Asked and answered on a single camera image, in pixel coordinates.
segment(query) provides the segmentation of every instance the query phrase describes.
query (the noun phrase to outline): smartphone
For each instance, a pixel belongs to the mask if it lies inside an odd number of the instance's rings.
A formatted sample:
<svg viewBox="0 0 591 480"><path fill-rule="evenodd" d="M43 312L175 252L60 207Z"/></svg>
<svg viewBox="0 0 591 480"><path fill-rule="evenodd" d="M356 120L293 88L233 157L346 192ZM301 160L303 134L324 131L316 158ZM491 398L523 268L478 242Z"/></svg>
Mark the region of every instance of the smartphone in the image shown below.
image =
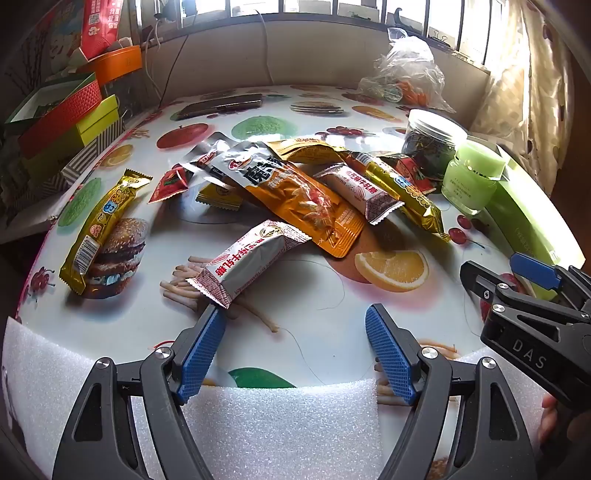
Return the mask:
<svg viewBox="0 0 591 480"><path fill-rule="evenodd" d="M185 120L194 116L210 115L211 113L227 113L238 110L257 108L262 105L262 95L238 95L227 98L216 98L204 102L191 103L175 115L175 120Z"/></svg>

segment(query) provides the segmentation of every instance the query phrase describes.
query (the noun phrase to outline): yellow snack bar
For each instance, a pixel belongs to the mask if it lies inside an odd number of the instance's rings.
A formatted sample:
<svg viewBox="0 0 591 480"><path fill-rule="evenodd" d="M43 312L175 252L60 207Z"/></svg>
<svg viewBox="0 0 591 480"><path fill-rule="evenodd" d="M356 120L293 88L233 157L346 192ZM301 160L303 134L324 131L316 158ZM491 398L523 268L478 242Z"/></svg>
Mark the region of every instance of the yellow snack bar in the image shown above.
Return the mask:
<svg viewBox="0 0 591 480"><path fill-rule="evenodd" d="M366 179L381 187L404 205L400 211L427 232L436 234L446 242L450 237L443 229L441 211L412 183L379 158L360 152L341 153L345 163Z"/></svg>
<svg viewBox="0 0 591 480"><path fill-rule="evenodd" d="M328 143L317 138L290 138L277 142L267 142L282 160L293 163L311 163L322 165L325 163L341 162L337 152L345 151L341 147L331 147Z"/></svg>
<svg viewBox="0 0 591 480"><path fill-rule="evenodd" d="M78 238L60 269L60 278L78 295L86 288L84 276L113 227L135 198L136 191L152 180L142 173L125 170L124 175L92 209Z"/></svg>
<svg viewBox="0 0 591 480"><path fill-rule="evenodd" d="M212 207L224 208L226 210L238 210L240 205L242 205L242 197L240 195L213 183L205 185L199 191L195 200L206 205L211 205Z"/></svg>

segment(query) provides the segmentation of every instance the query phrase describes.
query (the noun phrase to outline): jar lid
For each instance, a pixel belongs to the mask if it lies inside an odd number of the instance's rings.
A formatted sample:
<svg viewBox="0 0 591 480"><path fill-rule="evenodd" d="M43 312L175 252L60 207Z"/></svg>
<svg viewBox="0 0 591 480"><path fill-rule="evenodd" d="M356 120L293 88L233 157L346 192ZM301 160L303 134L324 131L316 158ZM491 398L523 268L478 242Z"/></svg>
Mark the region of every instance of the jar lid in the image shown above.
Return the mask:
<svg viewBox="0 0 591 480"><path fill-rule="evenodd" d="M468 138L466 131L447 118L427 110L413 109L408 114L408 123L411 128L441 140L453 144L456 149Z"/></svg>
<svg viewBox="0 0 591 480"><path fill-rule="evenodd" d="M467 168L491 180L499 180L507 165L506 159L473 140L466 140L458 148L457 157Z"/></svg>

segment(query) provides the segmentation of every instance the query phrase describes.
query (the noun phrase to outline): printed green apple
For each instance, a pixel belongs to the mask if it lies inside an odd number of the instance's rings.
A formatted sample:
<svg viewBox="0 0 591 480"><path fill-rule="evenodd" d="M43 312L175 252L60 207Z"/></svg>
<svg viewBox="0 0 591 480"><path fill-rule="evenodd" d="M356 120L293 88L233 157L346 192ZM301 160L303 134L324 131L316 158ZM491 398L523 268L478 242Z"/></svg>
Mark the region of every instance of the printed green apple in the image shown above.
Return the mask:
<svg viewBox="0 0 591 480"><path fill-rule="evenodd" d="M199 143L207 130L208 124L193 124L186 127L178 127L164 134L156 142L158 148L176 148L186 144Z"/></svg>

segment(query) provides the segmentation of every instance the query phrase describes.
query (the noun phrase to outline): curtain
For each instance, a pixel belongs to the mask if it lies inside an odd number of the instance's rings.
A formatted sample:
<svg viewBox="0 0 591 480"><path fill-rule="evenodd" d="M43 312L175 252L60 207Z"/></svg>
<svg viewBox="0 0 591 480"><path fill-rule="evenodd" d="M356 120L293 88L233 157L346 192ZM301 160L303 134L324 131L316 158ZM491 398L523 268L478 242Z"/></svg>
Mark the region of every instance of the curtain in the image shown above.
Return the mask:
<svg viewBox="0 0 591 480"><path fill-rule="evenodd" d="M471 130L498 137L550 195L566 155L572 119L570 52L542 12L506 0L498 66Z"/></svg>

